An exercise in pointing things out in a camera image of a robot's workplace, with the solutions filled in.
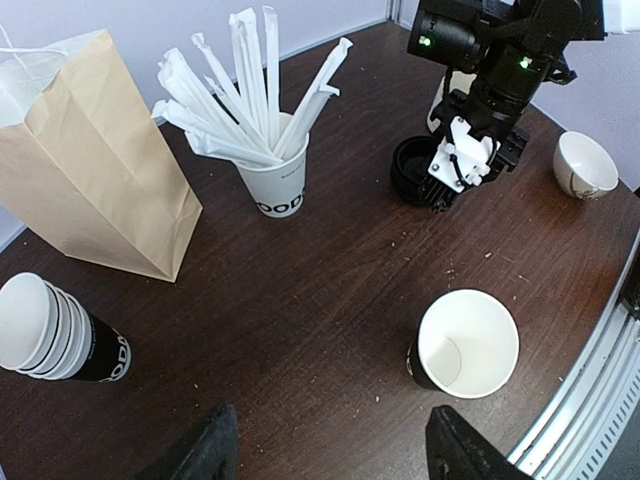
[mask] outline paper bag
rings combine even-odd
[[[0,204],[69,257],[174,281],[202,206],[111,36],[0,52]]]

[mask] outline white bowl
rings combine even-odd
[[[433,383],[459,398],[486,397],[513,373],[520,340],[509,310],[478,290],[456,290],[429,307],[418,358]]]
[[[30,369],[44,359],[56,332],[55,297],[34,273],[20,273],[0,290],[0,366]]]
[[[578,132],[560,137],[553,171],[562,190],[580,200],[602,197],[618,186],[618,169],[611,156],[595,140]]]

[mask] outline white paper cup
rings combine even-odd
[[[57,326],[53,292],[33,273],[11,278],[0,290],[0,366],[33,368],[51,346]]]
[[[47,374],[55,368],[69,344],[71,335],[71,314],[66,300],[54,291],[56,297],[56,308],[58,310],[58,327],[53,338],[53,343],[42,362],[31,370],[18,370],[20,373]]]
[[[578,132],[565,132],[558,140],[553,172],[562,190],[580,200],[602,197],[618,186],[618,169],[611,156]]]
[[[75,307],[74,314],[79,315],[78,322],[82,323],[82,345],[80,346],[77,355],[69,365],[69,368],[61,372],[60,378],[66,379],[73,377],[76,373],[80,371],[82,365],[87,360],[89,356],[89,351],[91,350],[91,326],[89,325],[89,315],[87,311],[84,309],[80,302],[73,295],[66,294],[69,303],[73,304]]]
[[[73,296],[65,294],[80,312],[85,326],[82,346],[61,379],[91,382],[116,382],[129,372],[132,352],[129,342],[115,329],[87,312]]]
[[[71,331],[69,333],[69,341],[63,355],[58,364],[45,375],[32,374],[33,378],[43,378],[45,380],[61,380],[64,375],[72,368],[78,361],[80,352],[85,343],[85,332],[87,326],[85,325],[82,315],[77,311],[77,308],[63,295],[63,300],[69,309]]]
[[[409,374],[459,398],[501,388],[518,360],[518,330],[507,308],[478,290],[440,297],[424,314],[407,355]]]
[[[466,94],[471,90],[471,84],[476,79],[476,75],[467,74],[462,72],[453,72],[451,77],[451,88],[449,89],[449,93],[454,90],[460,90]],[[440,126],[440,120],[431,120],[431,113],[433,110],[442,102],[442,93],[444,92],[444,77],[440,81],[440,86],[438,87],[438,91],[436,92],[436,96],[433,99],[433,103],[431,104],[431,108],[429,109],[429,114],[427,115],[427,127],[431,132],[435,132]]]
[[[281,128],[291,115],[281,113]],[[309,135],[291,159],[274,167],[251,167],[237,163],[236,167],[258,209],[268,217],[285,218],[302,206],[305,194],[305,175]]]

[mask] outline dark wood table surface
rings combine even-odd
[[[332,82],[342,96],[313,130],[307,198],[289,219],[263,216],[231,165],[163,127],[205,207],[175,285],[67,259],[30,232],[0,256],[1,281],[42,275],[135,354],[117,384],[0,371],[10,480],[131,478],[225,403],[239,415],[240,479],[426,479],[424,427],[441,404],[502,452],[518,442],[591,333],[640,204],[622,185],[591,203],[565,196],[551,172],[561,129],[533,109],[515,172],[447,214],[403,204],[391,154],[424,131],[443,73],[405,54],[407,37],[392,24],[350,35]],[[284,110],[335,43],[284,62]],[[512,379],[480,400],[422,390],[405,370],[422,314],[458,288],[495,295],[520,332]]]

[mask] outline bag handle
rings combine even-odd
[[[0,53],[11,54],[13,58],[15,58],[16,62],[18,62],[18,64],[22,67],[22,69],[24,70],[24,73],[26,73],[29,79],[31,79],[32,81],[37,81],[41,79],[33,78],[33,76],[31,75],[31,72],[29,72],[29,69],[27,68],[27,66],[24,64],[24,62],[18,55],[19,53],[53,53],[55,55],[62,55],[65,58],[67,56],[66,53],[64,53],[62,50],[56,50],[54,48],[15,48],[13,46],[13,43],[11,43],[11,39],[9,38],[9,35],[7,34],[7,31],[4,29],[2,24],[0,24],[0,33],[2,33],[2,36],[4,37],[4,41],[8,45],[8,47],[0,47]]]

